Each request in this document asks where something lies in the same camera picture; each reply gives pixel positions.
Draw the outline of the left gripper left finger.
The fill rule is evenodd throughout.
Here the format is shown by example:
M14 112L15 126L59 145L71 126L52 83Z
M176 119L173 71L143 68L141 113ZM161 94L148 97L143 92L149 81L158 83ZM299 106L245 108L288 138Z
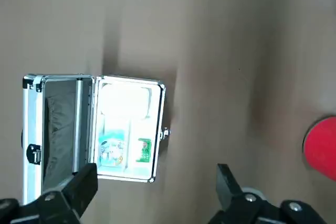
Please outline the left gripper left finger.
M15 198L1 199L1 223L81 223L97 191L97 166L88 163L26 205Z

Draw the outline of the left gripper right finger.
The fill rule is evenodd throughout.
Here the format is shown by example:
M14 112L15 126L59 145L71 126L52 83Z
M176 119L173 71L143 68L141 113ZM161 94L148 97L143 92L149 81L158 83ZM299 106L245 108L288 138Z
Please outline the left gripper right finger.
M217 164L216 192L222 208L210 223L326 223L303 201L284 200L276 207L254 191L243 191L226 164Z

